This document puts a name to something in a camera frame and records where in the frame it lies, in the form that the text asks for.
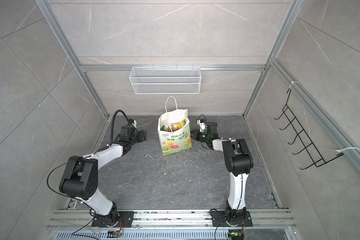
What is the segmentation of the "white floral paper bag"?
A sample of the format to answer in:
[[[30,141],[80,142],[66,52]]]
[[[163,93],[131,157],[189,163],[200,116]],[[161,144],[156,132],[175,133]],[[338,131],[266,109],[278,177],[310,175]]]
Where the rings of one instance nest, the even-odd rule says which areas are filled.
[[[167,103],[172,98],[175,101],[176,109],[168,111]],[[190,120],[188,118],[187,109],[179,109],[175,97],[169,96],[165,104],[166,112],[159,117],[158,120],[158,136],[160,140],[161,150],[164,156],[179,153],[191,149],[191,129]],[[175,124],[181,120],[186,119],[186,125],[175,132],[169,132],[168,127],[170,124]]]

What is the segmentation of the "yellow green snack bag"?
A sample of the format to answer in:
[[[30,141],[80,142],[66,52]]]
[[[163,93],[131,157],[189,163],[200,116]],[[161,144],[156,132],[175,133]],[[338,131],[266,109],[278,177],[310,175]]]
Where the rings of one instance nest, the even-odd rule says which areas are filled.
[[[170,124],[168,127],[168,130],[169,130],[169,132],[178,131],[178,130],[182,129],[186,125],[186,123],[187,123],[186,119],[183,119],[178,123]]]

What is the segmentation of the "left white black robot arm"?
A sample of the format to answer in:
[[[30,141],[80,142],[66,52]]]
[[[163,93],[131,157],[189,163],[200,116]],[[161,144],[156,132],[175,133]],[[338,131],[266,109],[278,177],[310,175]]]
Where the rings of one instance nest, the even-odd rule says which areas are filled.
[[[134,144],[146,140],[147,132],[138,131],[135,124],[122,126],[121,133],[106,147],[89,155],[69,158],[59,191],[68,197],[79,199],[90,207],[99,226],[116,226],[120,215],[117,205],[107,199],[98,188],[99,169],[124,156]]]

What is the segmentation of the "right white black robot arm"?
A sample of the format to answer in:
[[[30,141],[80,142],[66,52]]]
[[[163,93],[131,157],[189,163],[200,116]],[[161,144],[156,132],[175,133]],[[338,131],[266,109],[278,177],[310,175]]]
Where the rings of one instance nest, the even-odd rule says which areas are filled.
[[[220,138],[217,123],[200,119],[197,124],[198,129],[191,131],[192,139],[207,144],[210,150],[223,153],[230,174],[230,194],[223,219],[231,226],[237,225],[249,216],[245,193],[247,179],[254,166],[252,155],[244,139]]]

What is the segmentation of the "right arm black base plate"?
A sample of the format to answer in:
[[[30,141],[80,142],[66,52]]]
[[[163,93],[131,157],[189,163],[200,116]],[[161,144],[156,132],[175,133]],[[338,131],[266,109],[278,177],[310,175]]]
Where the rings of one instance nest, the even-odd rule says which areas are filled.
[[[228,211],[218,211],[212,209],[209,211],[212,218],[213,227],[252,227],[252,217],[249,211],[245,214],[237,213],[236,216]]]

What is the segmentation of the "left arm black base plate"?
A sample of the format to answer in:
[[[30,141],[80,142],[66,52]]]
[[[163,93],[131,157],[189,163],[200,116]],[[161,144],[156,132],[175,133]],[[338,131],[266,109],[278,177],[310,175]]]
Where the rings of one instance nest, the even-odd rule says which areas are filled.
[[[110,212],[107,216],[95,214],[91,226],[99,228],[130,228],[132,226],[134,214],[135,212],[133,211]]]

